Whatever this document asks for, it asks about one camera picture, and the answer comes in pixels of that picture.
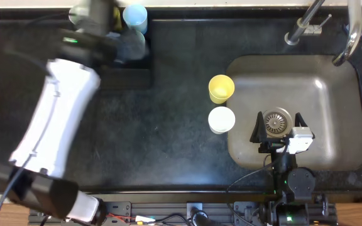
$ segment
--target clear plastic cup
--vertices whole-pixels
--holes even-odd
[[[148,31],[148,11],[140,4],[126,6],[123,12],[123,18],[129,28],[146,34]]]
[[[216,75],[209,82],[209,95],[215,104],[222,104],[234,93],[234,82],[227,75]]]
[[[207,120],[212,132],[222,134],[233,128],[236,116],[228,107],[216,107],[211,111]]]

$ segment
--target black countertop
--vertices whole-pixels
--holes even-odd
[[[227,135],[209,129],[207,116],[217,106],[209,99],[209,80],[226,73],[242,55],[339,53],[346,44],[341,25],[347,10],[323,9],[313,22],[319,24],[331,11],[322,35],[288,46],[284,34],[302,9],[151,9],[152,88],[95,95],[72,145],[65,178],[89,191],[225,189],[250,171],[231,159]],[[17,28],[16,17],[38,15],[0,13],[0,162],[21,141],[44,80],[42,71],[4,55],[2,48]],[[30,28],[21,37],[21,50],[44,60],[52,57],[49,43],[58,39],[57,28],[70,28],[70,23],[58,19]],[[350,62],[362,95],[362,42]],[[362,191],[362,167],[315,174],[317,191]],[[265,172],[247,178],[239,189],[273,191]]]

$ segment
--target white cup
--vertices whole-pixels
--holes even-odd
[[[143,35],[148,31],[148,11],[140,4],[126,6],[123,18],[129,28],[140,31]]]
[[[207,120],[212,132],[222,134],[233,128],[236,116],[228,107],[216,107],[211,111]]]

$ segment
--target yellow cup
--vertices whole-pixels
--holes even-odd
[[[227,75],[216,75],[209,82],[209,95],[215,104],[222,104],[234,93],[234,82]]]

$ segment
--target white wall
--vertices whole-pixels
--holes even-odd
[[[182,6],[309,6],[313,0],[119,0],[122,6],[140,3],[148,7]],[[0,0],[0,8],[70,8],[79,0]],[[344,6],[347,0],[326,0],[324,6]]]

